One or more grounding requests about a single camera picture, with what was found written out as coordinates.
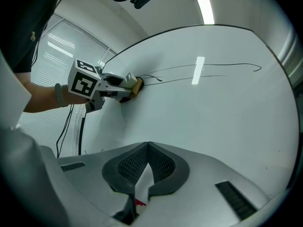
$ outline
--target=white cube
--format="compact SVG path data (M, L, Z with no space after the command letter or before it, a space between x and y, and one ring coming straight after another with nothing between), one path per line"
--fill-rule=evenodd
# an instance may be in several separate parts
M101 78L94 66L75 59L68 76L70 93L92 99L100 82Z

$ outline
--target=fluorescent light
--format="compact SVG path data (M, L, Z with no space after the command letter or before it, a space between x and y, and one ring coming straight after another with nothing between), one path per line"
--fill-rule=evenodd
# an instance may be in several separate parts
M56 49L56 50L62 52L63 54L66 54L66 55L68 55L69 57L72 57L72 58L73 58L73 54L71 54L71 53L65 51L64 49L61 49L60 47L58 47L58 46L56 46L56 45L54 45L54 44L52 44L52 43L50 43L50 42L47 42L47 44L48 44L50 47L52 47L52 48L54 48L54 49Z
M213 25L214 15L212 11L212 6L210 5L210 0L197 0L200 6L204 24Z
M195 68L195 72L194 72L194 78L193 78L193 81L191 82L192 85L197 85L199 83L201 71L202 71L202 68L204 65L204 60L205 60L205 57L197 58L196 68Z

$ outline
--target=person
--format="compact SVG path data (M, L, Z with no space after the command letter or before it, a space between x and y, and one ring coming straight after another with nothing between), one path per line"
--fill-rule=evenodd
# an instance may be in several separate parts
M71 94L61 86L64 105L54 87L43 87L31 82L33 56L39 38L53 15L58 0L6 0L1 5L2 35L0 47L8 65L18 80L32 95L25 112L36 113L88 100Z

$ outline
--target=whiteboard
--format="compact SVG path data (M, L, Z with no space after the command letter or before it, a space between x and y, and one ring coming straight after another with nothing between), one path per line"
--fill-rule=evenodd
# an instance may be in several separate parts
M193 85L198 57L205 60ZM252 31L168 31L117 55L104 72L132 72L146 86L136 99L107 99L87 114L83 152L154 141L221 160L270 198L286 188L298 148L296 103L282 67Z

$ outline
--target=gold emblem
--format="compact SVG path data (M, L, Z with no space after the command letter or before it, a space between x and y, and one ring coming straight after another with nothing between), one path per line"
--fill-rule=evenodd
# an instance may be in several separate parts
M31 40L32 42L34 42L34 41L36 40L35 32L34 32L34 31L32 32L32 36L30 37L30 40Z

